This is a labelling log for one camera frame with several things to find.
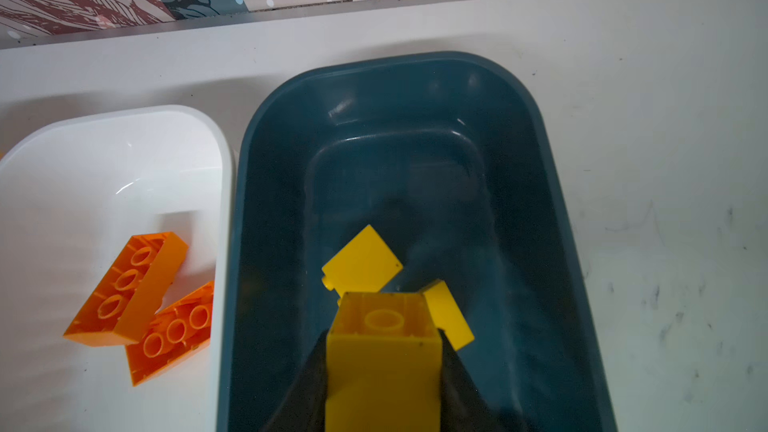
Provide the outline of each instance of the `orange lego brick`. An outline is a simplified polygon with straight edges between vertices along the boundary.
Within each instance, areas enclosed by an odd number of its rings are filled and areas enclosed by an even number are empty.
[[[173,232],[131,237],[64,338],[91,347],[139,342],[188,248]]]
[[[214,282],[158,312],[139,344],[126,345],[134,387],[192,357],[210,342]]]

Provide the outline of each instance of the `table surface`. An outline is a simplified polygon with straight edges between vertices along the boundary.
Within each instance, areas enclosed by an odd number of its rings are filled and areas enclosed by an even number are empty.
[[[620,430],[768,424],[768,0],[469,0],[0,51],[0,152],[165,103],[237,154],[320,66],[485,56],[544,116]]]

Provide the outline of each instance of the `yellow block held by gripper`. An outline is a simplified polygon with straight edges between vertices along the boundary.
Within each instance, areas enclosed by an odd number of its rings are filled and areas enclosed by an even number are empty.
[[[344,294],[326,366],[326,432],[440,431],[442,340],[422,294]]]
[[[435,327],[446,331],[446,337],[451,342],[453,350],[459,350],[475,340],[475,335],[469,328],[462,311],[458,309],[451,291],[445,281],[437,280],[421,290],[427,300],[429,313]]]
[[[322,267],[322,284],[345,292],[378,292],[402,270],[402,264],[373,227],[366,226]]]

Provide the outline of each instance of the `plastic container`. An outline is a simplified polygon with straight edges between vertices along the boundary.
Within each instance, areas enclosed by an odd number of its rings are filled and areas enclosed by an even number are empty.
[[[458,352],[510,430],[615,430],[544,124],[512,74],[465,53],[314,70],[246,131],[236,187],[219,430],[258,430],[337,311],[322,266],[370,224],[444,279],[475,341]]]
[[[181,106],[55,123],[0,161],[4,429],[214,428],[221,306],[210,347],[138,388],[125,347],[62,334],[131,235],[172,231],[190,246],[164,305],[225,283],[232,181],[221,131]]]

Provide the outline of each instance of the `white plastic bin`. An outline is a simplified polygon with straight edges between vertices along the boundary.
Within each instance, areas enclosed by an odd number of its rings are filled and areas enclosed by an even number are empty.
[[[232,157],[182,106],[47,126],[0,161],[0,424],[4,430],[213,430]],[[131,235],[176,232],[187,260],[164,306],[216,279],[210,346],[131,386],[123,347],[64,330]]]

